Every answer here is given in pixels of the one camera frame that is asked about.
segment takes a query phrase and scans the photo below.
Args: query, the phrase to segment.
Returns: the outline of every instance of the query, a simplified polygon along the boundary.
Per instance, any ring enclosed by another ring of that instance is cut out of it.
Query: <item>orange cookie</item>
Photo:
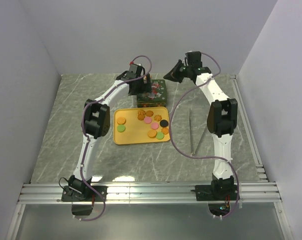
[[[118,117],[116,119],[117,124],[125,124],[126,123],[126,119],[125,117]]]
[[[156,132],[156,130],[154,130],[154,129],[149,130],[149,131],[147,132],[147,136],[149,136],[150,138],[155,138],[156,135],[157,135],[157,132]]]
[[[147,111],[145,114],[146,116],[151,117],[153,116],[154,113],[152,111]]]
[[[165,135],[169,133],[169,129],[168,128],[162,128],[161,132],[163,132]]]
[[[159,122],[159,121],[162,120],[162,116],[161,115],[155,115],[154,120]]]
[[[142,114],[138,114],[138,115],[137,115],[137,119],[138,119],[138,120],[141,120],[141,121],[142,121],[142,120],[144,120],[144,118],[145,118],[145,116],[142,115]]]
[[[145,111],[144,111],[144,110],[138,110],[138,111],[137,111],[137,114],[138,114],[138,115],[144,115],[144,114],[145,114]]]

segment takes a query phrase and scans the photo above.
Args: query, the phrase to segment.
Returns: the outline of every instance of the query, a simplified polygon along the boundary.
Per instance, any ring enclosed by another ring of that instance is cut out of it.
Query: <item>floor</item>
[[[117,74],[65,74],[56,96],[42,148],[33,173],[32,183],[56,183],[59,178],[73,174],[82,147],[81,115],[86,99],[100,96],[113,83]],[[163,79],[164,74],[152,74],[153,79]],[[229,75],[216,77],[222,90],[234,98]],[[185,79],[183,83],[166,81],[167,108],[172,111],[182,94],[194,86]],[[127,96],[111,111],[111,122],[116,109],[136,107],[136,98]],[[172,124],[173,138],[178,147],[190,154],[189,109],[193,147],[197,147],[206,126],[209,103],[200,90],[187,95],[176,110]],[[180,155],[171,142],[116,145],[113,129],[103,137],[93,166],[94,175],[112,181],[130,176],[135,181],[210,181],[214,160],[191,160]],[[232,164],[240,181],[259,180],[255,162],[240,113],[232,140]],[[211,135],[207,132],[200,145],[198,156],[214,154]]]

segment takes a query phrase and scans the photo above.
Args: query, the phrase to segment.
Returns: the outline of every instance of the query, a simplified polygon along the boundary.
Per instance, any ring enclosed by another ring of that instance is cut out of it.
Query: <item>black cookie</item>
[[[167,120],[162,120],[161,122],[160,122],[160,126],[161,127],[167,127],[167,126],[169,126],[169,122],[167,121]]]

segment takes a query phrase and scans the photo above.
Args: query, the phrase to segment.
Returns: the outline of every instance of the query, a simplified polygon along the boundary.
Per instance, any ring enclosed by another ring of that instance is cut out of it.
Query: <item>yellow tray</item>
[[[152,116],[152,122],[150,124],[146,124],[142,120],[137,119],[137,112],[138,110],[144,110],[144,111],[153,111],[154,114]],[[151,124],[153,122],[156,122],[160,125],[160,122],[154,120],[155,115],[161,115],[162,120],[169,121],[169,113],[167,109],[163,106],[158,107],[139,107],[139,108],[127,108],[127,109],[118,109],[114,112],[114,128],[113,128],[113,140],[118,145],[123,144],[142,144],[142,143],[157,143],[157,142],[166,142],[170,140],[170,134],[165,134],[164,138],[161,140],[158,140],[157,138],[150,138],[147,136],[147,132],[151,130]],[[117,131],[117,118],[119,117],[125,117],[126,123],[125,125],[125,131],[120,133]],[[156,130],[160,132],[162,130],[162,127],[159,126],[159,128]]]

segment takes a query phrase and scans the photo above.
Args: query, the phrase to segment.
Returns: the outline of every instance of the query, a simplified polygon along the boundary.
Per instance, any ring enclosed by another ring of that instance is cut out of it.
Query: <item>cookie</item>
[[[151,128],[157,130],[159,128],[159,124],[154,122],[151,124]]]
[[[124,132],[125,131],[125,126],[124,125],[118,125],[117,126],[117,131],[120,132]]]
[[[154,129],[149,130],[149,131],[147,132],[147,136],[149,136],[150,138],[155,138],[156,135],[157,135],[157,132],[156,132],[156,130],[154,130]]]
[[[168,128],[162,128],[161,132],[163,132],[165,135],[167,135],[169,133],[169,129]]]
[[[125,124],[126,123],[126,119],[125,117],[118,117],[116,119],[117,124]]]
[[[169,126],[169,122],[167,121],[167,120],[162,120],[161,122],[160,122],[160,126],[161,127],[167,127],[167,126]]]
[[[140,121],[144,120],[144,118],[145,118],[145,116],[142,115],[142,114],[137,115],[137,119],[140,120]]]
[[[152,118],[150,118],[149,116],[146,116],[146,117],[144,118],[144,122],[145,122],[146,124],[150,124],[150,123],[152,122]]]
[[[156,121],[161,121],[162,120],[162,116],[161,115],[155,115],[154,116],[154,120],[156,120]]]
[[[142,110],[142,109],[141,109],[141,110],[138,110],[138,111],[137,111],[137,114],[138,114],[138,115],[145,115],[145,111]]]
[[[151,116],[153,116],[154,113],[152,111],[146,111],[145,114],[146,114],[146,116],[151,117]]]
[[[157,134],[156,134],[156,138],[161,140],[164,138],[164,133],[162,133],[161,131],[159,131]]]

